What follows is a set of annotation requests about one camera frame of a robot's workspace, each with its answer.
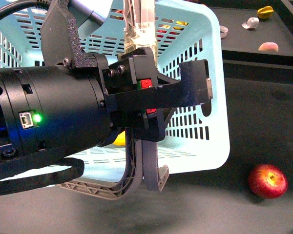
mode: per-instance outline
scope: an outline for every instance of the peach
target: peach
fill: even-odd
[[[260,51],[279,51],[279,46],[274,42],[265,42],[258,48]]]

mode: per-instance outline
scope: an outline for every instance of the black table surface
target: black table surface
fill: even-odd
[[[256,10],[211,8],[220,25],[228,28],[227,36],[221,40],[222,48],[256,52],[261,44],[275,42],[280,54],[293,54],[293,36],[278,13],[268,20],[261,20],[256,29],[245,29],[242,24],[250,17],[257,17]]]

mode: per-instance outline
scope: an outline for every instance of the tape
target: tape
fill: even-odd
[[[228,33],[228,28],[225,26],[220,26],[220,38],[225,38]]]
[[[242,24],[242,27],[245,29],[252,29],[252,28],[257,28],[259,25],[259,19],[256,17],[251,17],[249,20],[245,23]]]

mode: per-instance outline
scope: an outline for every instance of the green led light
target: green led light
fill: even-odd
[[[42,116],[39,114],[34,114],[34,121],[40,123],[42,121]]]

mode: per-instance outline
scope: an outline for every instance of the gray plastic part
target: gray plastic part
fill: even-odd
[[[68,10],[76,18],[80,39],[86,39],[105,21],[105,16],[93,9],[94,3],[86,0],[71,0]]]
[[[119,182],[79,178],[57,186],[106,200],[118,200],[135,191],[143,177],[142,141],[135,140],[132,130],[126,129],[126,142],[126,167]]]
[[[167,165],[158,168],[157,142],[142,141],[143,175],[149,191],[163,190],[169,177]]]

